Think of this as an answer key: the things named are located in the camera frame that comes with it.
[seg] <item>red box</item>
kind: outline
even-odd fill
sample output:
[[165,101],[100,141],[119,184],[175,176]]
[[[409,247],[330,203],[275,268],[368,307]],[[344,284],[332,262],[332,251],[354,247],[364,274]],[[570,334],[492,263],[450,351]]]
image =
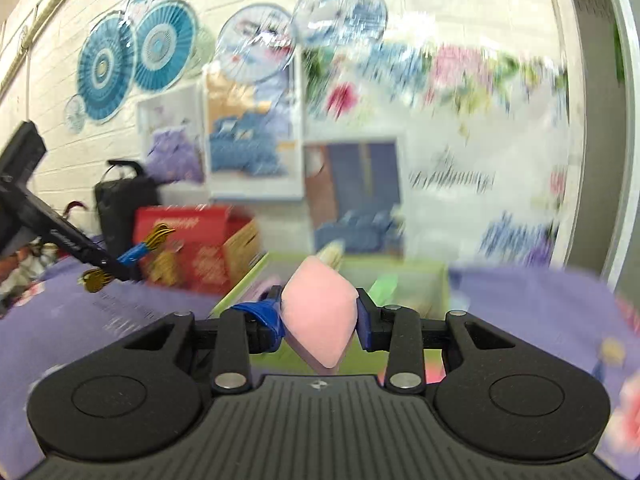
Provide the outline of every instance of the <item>red box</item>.
[[164,247],[143,259],[143,274],[150,283],[227,294],[262,255],[257,225],[240,208],[142,207],[136,211],[135,243],[159,223],[175,233]]

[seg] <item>black bag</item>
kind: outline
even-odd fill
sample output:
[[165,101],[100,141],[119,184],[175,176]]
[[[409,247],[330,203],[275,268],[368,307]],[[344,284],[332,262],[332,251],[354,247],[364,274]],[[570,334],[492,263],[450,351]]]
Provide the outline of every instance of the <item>black bag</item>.
[[[100,218],[107,252],[117,258],[133,247],[133,229],[136,210],[140,207],[160,205],[158,184],[145,174],[145,170],[134,160],[108,160],[110,168],[133,168],[134,178],[101,181],[94,187],[95,203]],[[142,275],[136,269],[136,279]]]

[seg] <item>makeup sponge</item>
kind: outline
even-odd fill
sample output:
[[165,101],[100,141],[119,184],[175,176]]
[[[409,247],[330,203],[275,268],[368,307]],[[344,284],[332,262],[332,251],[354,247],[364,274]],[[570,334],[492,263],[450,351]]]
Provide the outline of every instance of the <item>makeup sponge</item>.
[[358,293],[316,256],[298,267],[282,291],[282,320],[291,335],[323,367],[343,356],[358,317]]

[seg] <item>silver screw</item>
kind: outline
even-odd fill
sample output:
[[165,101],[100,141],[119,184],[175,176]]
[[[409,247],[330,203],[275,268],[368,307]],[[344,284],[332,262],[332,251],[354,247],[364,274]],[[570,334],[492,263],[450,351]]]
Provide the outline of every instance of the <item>silver screw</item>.
[[411,372],[400,372],[399,374],[393,374],[389,382],[396,388],[405,390],[419,386],[422,380],[418,375],[412,374]]
[[216,383],[216,386],[219,386],[220,388],[233,390],[240,386],[244,386],[246,384],[246,377],[236,372],[226,372],[218,375],[214,382]]

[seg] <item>purple object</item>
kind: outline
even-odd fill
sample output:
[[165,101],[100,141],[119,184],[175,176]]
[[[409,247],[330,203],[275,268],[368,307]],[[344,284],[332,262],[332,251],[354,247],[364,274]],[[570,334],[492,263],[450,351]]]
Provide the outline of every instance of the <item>purple object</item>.
[[[452,270],[452,288],[470,300],[469,312],[592,373],[604,338],[625,348],[621,367],[602,373],[611,412],[624,381],[640,370],[640,338],[625,323],[606,284],[576,270],[499,267]],[[640,454],[620,454],[605,436],[596,452],[627,478],[640,474]]]
[[90,266],[66,258],[46,273],[43,293],[0,320],[0,470],[21,478],[42,459],[27,422],[31,385],[66,365],[185,306],[205,319],[219,296],[113,282],[90,294],[78,276]]
[[187,139],[185,128],[156,130],[146,156],[146,172],[161,184],[191,180],[204,182],[200,155]]

